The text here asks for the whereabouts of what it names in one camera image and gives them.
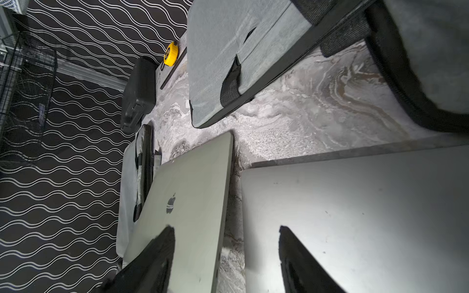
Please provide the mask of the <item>grey zippered laptop bag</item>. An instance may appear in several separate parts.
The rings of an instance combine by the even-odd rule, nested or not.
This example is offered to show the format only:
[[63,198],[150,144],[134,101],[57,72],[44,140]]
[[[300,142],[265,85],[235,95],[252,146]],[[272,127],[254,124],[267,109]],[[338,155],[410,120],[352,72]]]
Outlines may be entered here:
[[468,1],[375,1],[373,61],[404,112],[439,132],[469,131]]

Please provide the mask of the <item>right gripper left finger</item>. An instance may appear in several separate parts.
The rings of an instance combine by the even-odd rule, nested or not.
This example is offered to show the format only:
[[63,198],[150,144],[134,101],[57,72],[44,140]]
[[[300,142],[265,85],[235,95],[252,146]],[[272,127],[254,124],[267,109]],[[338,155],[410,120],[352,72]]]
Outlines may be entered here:
[[175,230],[168,226],[150,241],[140,255],[114,279],[99,286],[98,293],[166,293],[175,252]]

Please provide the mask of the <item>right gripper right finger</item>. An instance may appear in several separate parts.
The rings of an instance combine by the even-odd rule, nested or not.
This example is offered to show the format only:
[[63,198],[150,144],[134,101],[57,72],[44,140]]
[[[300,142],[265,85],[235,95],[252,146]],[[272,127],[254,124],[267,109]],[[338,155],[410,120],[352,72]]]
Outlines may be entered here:
[[278,254],[287,293],[343,293],[344,290],[286,226],[279,229]]

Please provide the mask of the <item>dark grey laptop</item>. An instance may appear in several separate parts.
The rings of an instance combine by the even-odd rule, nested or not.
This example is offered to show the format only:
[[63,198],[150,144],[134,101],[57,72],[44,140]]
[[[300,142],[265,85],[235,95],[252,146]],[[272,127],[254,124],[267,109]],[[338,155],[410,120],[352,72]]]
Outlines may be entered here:
[[308,281],[348,293],[469,290],[469,138],[259,162],[241,175],[245,287],[302,286],[279,253],[289,228],[319,266]]

